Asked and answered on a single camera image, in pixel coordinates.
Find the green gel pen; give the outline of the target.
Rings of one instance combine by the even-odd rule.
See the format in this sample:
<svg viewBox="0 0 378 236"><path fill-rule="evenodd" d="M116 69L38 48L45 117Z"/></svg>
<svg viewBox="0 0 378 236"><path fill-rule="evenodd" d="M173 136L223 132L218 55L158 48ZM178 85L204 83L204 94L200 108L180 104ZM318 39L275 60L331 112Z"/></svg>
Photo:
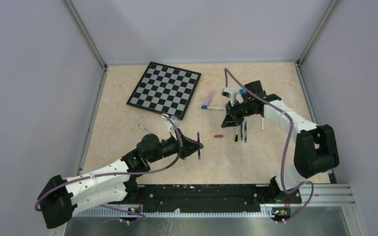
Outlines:
<svg viewBox="0 0 378 236"><path fill-rule="evenodd" d="M244 143L247 142L247 138L248 138L248 130L247 130L247 120L244 120Z"/></svg>

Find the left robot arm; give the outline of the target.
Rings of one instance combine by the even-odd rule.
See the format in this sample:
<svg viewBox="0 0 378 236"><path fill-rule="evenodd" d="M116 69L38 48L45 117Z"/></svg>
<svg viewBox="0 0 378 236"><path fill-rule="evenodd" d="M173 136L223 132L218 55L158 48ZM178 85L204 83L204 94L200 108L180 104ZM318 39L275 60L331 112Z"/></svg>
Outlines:
<svg viewBox="0 0 378 236"><path fill-rule="evenodd" d="M113 163L75 177L50 178L34 206L41 212L46 228L54 229L76 214L110 202L133 203L138 197L136 178L154 174L149 164L176 155L166 166L200 152L204 145L183 135L180 130L166 140L155 134L145 135L135 149Z"/></svg>

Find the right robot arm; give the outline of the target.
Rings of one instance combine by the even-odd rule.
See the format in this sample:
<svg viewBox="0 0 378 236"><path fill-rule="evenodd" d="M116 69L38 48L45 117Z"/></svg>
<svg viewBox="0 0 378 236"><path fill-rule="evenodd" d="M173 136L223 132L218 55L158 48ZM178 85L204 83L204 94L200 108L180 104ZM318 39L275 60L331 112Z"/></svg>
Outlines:
<svg viewBox="0 0 378 236"><path fill-rule="evenodd" d="M240 126L246 117L261 115L277 124L295 142L293 164L271 179L272 201L283 202L299 184L339 165L334 129L303 118L276 94L267 95L260 81L245 85L241 102L236 99L239 90L235 88L224 87L221 94L229 99L222 128Z"/></svg>

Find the purple gel pen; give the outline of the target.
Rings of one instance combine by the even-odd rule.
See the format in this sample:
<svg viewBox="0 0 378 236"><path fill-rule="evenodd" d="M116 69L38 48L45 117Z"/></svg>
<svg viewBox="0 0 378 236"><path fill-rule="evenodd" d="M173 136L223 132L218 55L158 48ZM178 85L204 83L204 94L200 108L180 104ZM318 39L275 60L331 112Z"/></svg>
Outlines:
<svg viewBox="0 0 378 236"><path fill-rule="evenodd" d="M200 142L200 132L198 131L197 132L197 143L198 143L198 149L197 149L197 155L198 155L198 159L200 160L201 159L201 152L200 152L200 150L201 150L201 142Z"/></svg>

